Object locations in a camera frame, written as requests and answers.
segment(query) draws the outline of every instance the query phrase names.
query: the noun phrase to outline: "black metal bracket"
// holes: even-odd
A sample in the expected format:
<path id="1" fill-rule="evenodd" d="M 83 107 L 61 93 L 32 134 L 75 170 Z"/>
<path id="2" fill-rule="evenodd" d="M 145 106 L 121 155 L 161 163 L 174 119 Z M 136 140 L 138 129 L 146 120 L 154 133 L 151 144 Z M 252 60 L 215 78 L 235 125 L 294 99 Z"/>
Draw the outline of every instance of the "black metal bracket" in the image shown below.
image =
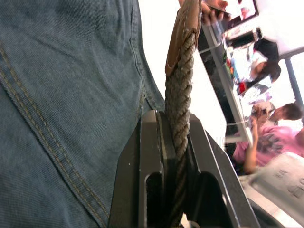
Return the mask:
<path id="1" fill-rule="evenodd" d="M 228 156 L 193 114 L 187 166 L 188 220 L 201 227 L 259 227 Z M 157 226 L 171 208 L 175 170 L 169 123 L 164 113 L 150 111 L 119 158 L 108 226 Z"/>

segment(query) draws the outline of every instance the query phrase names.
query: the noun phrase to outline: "brown leather tag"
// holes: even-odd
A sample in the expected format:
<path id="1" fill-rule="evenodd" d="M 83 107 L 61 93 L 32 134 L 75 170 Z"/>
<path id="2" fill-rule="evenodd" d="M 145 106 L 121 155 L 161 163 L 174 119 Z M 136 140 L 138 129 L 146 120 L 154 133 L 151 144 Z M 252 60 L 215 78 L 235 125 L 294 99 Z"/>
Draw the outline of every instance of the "brown leather tag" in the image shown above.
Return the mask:
<path id="1" fill-rule="evenodd" d="M 197 47 L 200 34 L 200 1 L 201 0 L 185 0 L 177 13 L 167 54 L 166 76 L 172 74 L 180 59 L 180 48 L 193 32 L 196 33 L 195 45 Z"/>

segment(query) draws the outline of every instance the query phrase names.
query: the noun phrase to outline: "blue denim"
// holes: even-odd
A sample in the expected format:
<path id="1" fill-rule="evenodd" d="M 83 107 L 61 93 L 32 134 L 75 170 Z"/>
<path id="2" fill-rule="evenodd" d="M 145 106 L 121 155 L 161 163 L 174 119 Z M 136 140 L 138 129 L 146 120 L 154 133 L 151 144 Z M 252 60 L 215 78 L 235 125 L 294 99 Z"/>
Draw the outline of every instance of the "blue denim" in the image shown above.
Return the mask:
<path id="1" fill-rule="evenodd" d="M 164 109 L 140 18 L 137 0 L 0 0 L 1 228 L 107 226 L 119 155 Z"/>

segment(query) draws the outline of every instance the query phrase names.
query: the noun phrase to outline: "twisted rope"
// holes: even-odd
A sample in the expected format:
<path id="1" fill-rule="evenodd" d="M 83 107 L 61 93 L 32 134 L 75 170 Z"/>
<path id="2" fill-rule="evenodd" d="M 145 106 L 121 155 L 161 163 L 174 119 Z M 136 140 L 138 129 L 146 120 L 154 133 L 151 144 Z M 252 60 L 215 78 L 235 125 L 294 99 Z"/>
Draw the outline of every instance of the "twisted rope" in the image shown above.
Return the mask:
<path id="1" fill-rule="evenodd" d="M 193 53 L 195 47 L 195 33 L 189 35 L 185 31 L 183 36 L 188 36 L 180 49 L 180 60 L 172 75 L 166 77 L 165 113 L 167 115 L 173 144 L 177 155 L 176 191 L 173 199 L 173 209 L 168 217 L 169 227 L 178 226 L 183 214 L 183 204 L 186 198 L 187 187 L 187 135 L 190 129 L 192 91 Z"/>

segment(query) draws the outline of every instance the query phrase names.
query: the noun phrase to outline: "pink shirt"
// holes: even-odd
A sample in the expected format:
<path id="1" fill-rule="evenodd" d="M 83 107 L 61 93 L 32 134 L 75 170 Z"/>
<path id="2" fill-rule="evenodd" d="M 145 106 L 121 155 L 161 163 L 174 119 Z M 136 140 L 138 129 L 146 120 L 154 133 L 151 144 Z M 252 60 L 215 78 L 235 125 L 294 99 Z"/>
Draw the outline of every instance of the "pink shirt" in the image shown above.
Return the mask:
<path id="1" fill-rule="evenodd" d="M 285 152 L 293 152 L 304 157 L 304 148 L 295 139 L 297 134 L 298 132 L 289 127 L 264 127 L 257 143 L 256 164 L 265 166 L 271 159 Z M 233 153 L 233 158 L 237 163 L 245 162 L 245 152 L 248 145 L 248 142 L 237 143 Z"/>

